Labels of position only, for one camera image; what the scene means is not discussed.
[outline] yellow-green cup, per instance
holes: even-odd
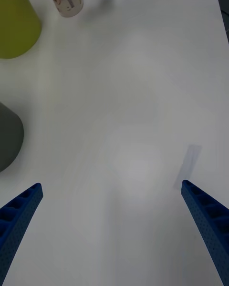
[[[28,51],[42,30],[29,0],[0,0],[0,58],[13,58]]]

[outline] gray cup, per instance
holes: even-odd
[[[24,129],[19,116],[0,103],[0,172],[17,157],[23,138]]]

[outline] white tabletop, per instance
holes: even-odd
[[[25,127],[0,205],[36,182],[44,198],[4,286],[221,285],[179,191],[189,178],[229,207],[218,0],[84,0],[69,19],[31,2],[39,41],[0,62],[0,101]]]

